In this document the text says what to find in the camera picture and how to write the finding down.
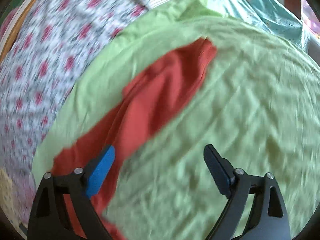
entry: red cloth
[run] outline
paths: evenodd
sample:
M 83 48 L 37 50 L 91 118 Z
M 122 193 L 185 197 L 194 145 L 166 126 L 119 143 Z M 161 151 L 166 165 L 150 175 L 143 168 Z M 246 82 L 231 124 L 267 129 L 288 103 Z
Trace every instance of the red cloth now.
M 114 195 L 122 163 L 192 99 L 216 51 L 208 39 L 199 38 L 188 46 L 168 52 L 123 89 L 123 100 L 118 106 L 55 158 L 52 173 L 65 175 L 86 166 L 106 144 L 115 147 L 115 161 L 99 193 L 91 198 L 95 211 L 114 240 L 124 237 L 114 225 L 103 220 L 101 213 Z M 66 204 L 75 232 L 84 236 L 70 207 L 70 198 L 66 199 Z

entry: blue gripper pad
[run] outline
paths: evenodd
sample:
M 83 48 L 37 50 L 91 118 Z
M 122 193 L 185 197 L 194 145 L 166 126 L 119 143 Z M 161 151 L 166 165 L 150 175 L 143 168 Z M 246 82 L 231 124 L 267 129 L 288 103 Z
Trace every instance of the blue gripper pad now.
M 91 173 L 87 178 L 86 190 L 86 195 L 89 198 L 99 192 L 103 181 L 106 178 L 111 165 L 115 160 L 115 157 L 115 148 L 110 145 L 101 152 L 100 156 L 98 156 L 97 159 L 93 160 L 93 162 L 89 163 L 89 165 L 87 166 L 89 173 Z

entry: silver bolt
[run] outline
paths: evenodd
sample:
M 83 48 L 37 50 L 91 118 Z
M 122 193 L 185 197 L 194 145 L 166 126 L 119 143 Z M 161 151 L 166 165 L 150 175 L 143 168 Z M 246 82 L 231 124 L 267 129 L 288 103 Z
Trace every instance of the silver bolt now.
M 236 171 L 236 174 L 239 174 L 239 175 L 243 175 L 244 174 L 244 170 L 241 169 L 241 168 L 236 168 L 235 171 Z
M 43 175 L 43 177 L 45 179 L 50 179 L 51 178 L 51 173 L 50 172 L 47 172 L 46 174 Z
M 82 171 L 83 171 L 82 168 L 76 168 L 76 169 L 74 170 L 74 173 L 75 173 L 75 174 L 81 174 Z
M 274 176 L 271 172 L 268 172 L 268 173 L 267 173 L 267 177 L 268 177 L 269 179 L 274 179 L 274 178 L 275 178 L 275 176 Z

